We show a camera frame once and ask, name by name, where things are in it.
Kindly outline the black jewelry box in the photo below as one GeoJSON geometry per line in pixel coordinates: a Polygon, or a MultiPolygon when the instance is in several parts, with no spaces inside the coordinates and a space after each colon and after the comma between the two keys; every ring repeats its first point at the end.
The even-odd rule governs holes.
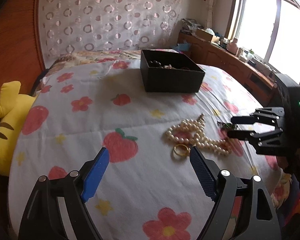
{"type": "Polygon", "coordinates": [[[142,50],[140,71],[149,93],[196,93],[205,71],[185,54],[142,50]]]}

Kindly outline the wooden side cabinet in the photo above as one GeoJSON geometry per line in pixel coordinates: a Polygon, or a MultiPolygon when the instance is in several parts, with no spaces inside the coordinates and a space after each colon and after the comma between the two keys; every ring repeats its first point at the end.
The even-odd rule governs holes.
{"type": "Polygon", "coordinates": [[[276,92],[274,84],[261,72],[223,48],[210,42],[201,40],[195,36],[180,32],[178,43],[190,44],[186,55],[197,64],[214,66],[230,74],[235,80],[243,85],[262,106],[267,106],[276,92]]]}

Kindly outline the cardboard box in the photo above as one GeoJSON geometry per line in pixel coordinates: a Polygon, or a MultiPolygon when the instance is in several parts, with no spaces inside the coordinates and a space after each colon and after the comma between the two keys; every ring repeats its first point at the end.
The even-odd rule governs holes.
{"type": "Polygon", "coordinates": [[[203,29],[197,29],[195,32],[195,35],[198,38],[201,38],[207,42],[218,42],[219,41],[219,37],[212,35],[210,33],[208,33],[207,31],[203,30],[203,29]]]}

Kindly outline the strawberry print bed sheet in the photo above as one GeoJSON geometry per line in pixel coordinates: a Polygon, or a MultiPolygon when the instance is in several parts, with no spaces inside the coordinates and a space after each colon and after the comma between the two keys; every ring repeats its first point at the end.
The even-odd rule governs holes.
{"type": "Polygon", "coordinates": [[[104,239],[196,239],[213,207],[187,158],[166,131],[204,116],[205,135],[224,139],[218,122],[260,108],[230,74],[204,66],[195,94],[147,93],[139,60],[53,72],[29,112],[10,169],[8,207],[18,232],[41,175],[62,178],[100,148],[110,162],[86,204],[104,239]]]}

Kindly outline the yellow plush toy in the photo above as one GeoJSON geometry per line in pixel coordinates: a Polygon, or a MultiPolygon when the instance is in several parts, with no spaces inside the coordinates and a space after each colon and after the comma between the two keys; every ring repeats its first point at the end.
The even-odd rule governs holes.
{"type": "Polygon", "coordinates": [[[20,94],[21,83],[3,83],[0,89],[0,175],[9,176],[13,152],[35,97],[20,94]]]}

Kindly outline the circle pattern sheer curtain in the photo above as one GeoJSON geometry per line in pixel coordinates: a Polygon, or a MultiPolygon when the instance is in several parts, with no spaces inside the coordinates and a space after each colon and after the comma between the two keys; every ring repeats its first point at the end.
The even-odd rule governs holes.
{"type": "Polygon", "coordinates": [[[39,0],[43,55],[168,46],[182,0],[39,0]]]}

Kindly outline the window with wooden frame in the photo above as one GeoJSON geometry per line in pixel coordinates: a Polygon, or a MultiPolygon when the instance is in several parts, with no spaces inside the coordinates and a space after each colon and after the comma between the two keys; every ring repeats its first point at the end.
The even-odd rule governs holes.
{"type": "Polygon", "coordinates": [[[228,37],[300,84],[300,0],[232,0],[228,37]]]}

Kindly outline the pink teapot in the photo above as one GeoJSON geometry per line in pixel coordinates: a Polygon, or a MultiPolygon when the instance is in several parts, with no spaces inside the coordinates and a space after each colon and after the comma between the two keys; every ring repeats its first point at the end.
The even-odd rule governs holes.
{"type": "Polygon", "coordinates": [[[232,41],[230,41],[227,46],[226,49],[228,50],[228,52],[236,55],[238,52],[238,45],[237,45],[238,39],[236,37],[234,37],[232,39],[232,41]]]}

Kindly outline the small green cap bottle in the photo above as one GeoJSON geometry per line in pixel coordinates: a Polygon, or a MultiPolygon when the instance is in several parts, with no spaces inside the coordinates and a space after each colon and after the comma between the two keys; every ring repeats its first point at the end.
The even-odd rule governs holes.
{"type": "Polygon", "coordinates": [[[253,57],[254,57],[254,52],[252,49],[250,49],[247,54],[248,61],[251,61],[253,59],[253,57]]]}

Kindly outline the wooden wardrobe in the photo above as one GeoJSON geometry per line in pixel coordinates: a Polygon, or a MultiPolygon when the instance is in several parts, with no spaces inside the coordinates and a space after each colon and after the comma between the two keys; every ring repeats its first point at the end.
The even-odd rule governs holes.
{"type": "Polygon", "coordinates": [[[6,0],[0,8],[0,88],[20,81],[29,94],[45,69],[39,39],[39,0],[6,0]]]}

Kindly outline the floral quilt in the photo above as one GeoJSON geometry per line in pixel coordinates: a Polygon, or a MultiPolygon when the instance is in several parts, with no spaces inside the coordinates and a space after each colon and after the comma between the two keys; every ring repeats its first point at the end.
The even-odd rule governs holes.
{"type": "Polygon", "coordinates": [[[113,50],[113,51],[78,51],[62,54],[49,68],[46,76],[56,72],[84,64],[119,62],[141,59],[141,50],[113,50]]]}

